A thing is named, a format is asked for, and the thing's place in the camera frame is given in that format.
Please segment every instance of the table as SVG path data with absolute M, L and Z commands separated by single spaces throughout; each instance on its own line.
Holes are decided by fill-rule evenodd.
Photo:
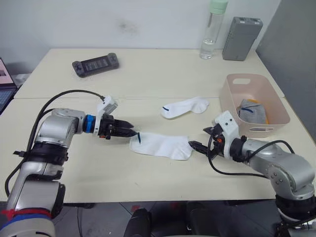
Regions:
M 72 62 L 115 52 L 120 68 L 79 78 Z M 200 59 L 195 49 L 51 49 L 20 88 L 15 98 L 51 98 L 70 89 L 87 89 L 115 98 L 219 97 L 231 73 L 261 74 L 279 97 L 284 94 L 255 51 L 244 62 L 226 61 L 217 50 L 214 58 Z M 91 97 L 70 94 L 68 98 Z
M 190 140 L 208 141 L 203 128 L 220 114 L 218 98 L 208 99 L 208 109 L 200 115 L 188 113 L 167 120 L 159 115 L 161 106 L 180 101 L 173 99 L 118 99 L 113 112 L 117 119 L 127 120 L 137 130 L 166 135 L 189 135 Z M 316 146 L 294 114 L 285 98 L 291 122 L 279 132 L 263 140 L 283 139 L 294 151 L 315 164 Z M 15 150 L 26 148 L 34 119 L 47 99 L 15 99 L 0 117 L 0 200 L 5 201 L 4 181 L 18 164 Z M 95 114 L 99 100 L 94 98 L 62 98 L 53 108 L 71 108 Z M 129 139 L 110 141 L 91 134 L 75 135 L 64 164 L 61 182 L 66 185 L 65 202 L 114 202 L 156 200 L 215 200 L 275 198 L 268 180 L 258 177 L 224 176 L 212 170 L 206 156 L 192 153 L 188 161 L 176 161 L 132 152 Z M 218 157 L 214 165 L 227 172 L 254 172 L 251 168 Z

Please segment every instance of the clear plastic bottle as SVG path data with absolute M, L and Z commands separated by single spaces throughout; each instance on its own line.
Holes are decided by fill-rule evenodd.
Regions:
M 210 16 L 199 53 L 202 59 L 210 59 L 213 56 L 214 46 L 222 25 L 227 4 L 228 0 L 211 1 Z

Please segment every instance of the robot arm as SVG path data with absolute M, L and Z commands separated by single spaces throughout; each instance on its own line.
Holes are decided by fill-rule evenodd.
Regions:
M 239 137 L 238 125 L 228 111 L 215 119 L 214 127 L 204 131 L 214 139 L 213 149 L 196 141 L 190 141 L 190 145 L 205 155 L 209 152 L 210 163 L 220 155 L 229 160 L 243 162 L 263 174 L 270 180 L 276 192 L 276 205 L 285 223 L 293 224 L 315 216 L 315 172 L 303 157 L 294 152 L 287 153 L 273 143 Z M 309 224 L 289 230 L 291 236 L 296 236 L 298 230 L 301 231 L 300 234 L 303 233 L 302 230 L 315 234 L 315 228 L 311 228 Z
M 83 132 L 106 139 L 136 135 L 133 125 L 110 115 L 116 107 L 116 102 L 108 96 L 98 105 L 96 116 L 70 109 L 51 112 L 42 123 L 31 151 L 16 152 L 26 161 L 7 201 L 6 214 L 13 219 L 0 231 L 0 237 L 55 236 L 50 219 L 60 213 L 66 190 L 57 180 L 68 160 L 73 136 Z

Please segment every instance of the white sock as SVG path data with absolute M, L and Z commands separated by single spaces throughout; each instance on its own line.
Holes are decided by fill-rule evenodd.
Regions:
M 165 118 L 171 119 L 188 111 L 201 114 L 207 109 L 208 105 L 209 102 L 206 99 L 198 96 L 181 102 L 167 104 L 161 108 L 160 113 Z
M 133 136 L 129 141 L 129 148 L 134 152 L 176 160 L 187 160 L 191 156 L 192 148 L 187 136 L 165 136 L 140 132 L 139 137 Z

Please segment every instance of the red tape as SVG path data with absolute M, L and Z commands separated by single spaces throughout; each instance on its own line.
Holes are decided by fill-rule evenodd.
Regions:
M 51 214 L 49 213 L 49 211 L 46 211 L 43 209 L 37 209 L 37 208 L 23 209 L 19 211 L 15 211 L 14 209 L 2 210 L 1 214 L 6 215 L 8 221 L 12 220 L 13 217 L 16 215 L 24 215 L 24 214 L 43 214 L 51 218 Z

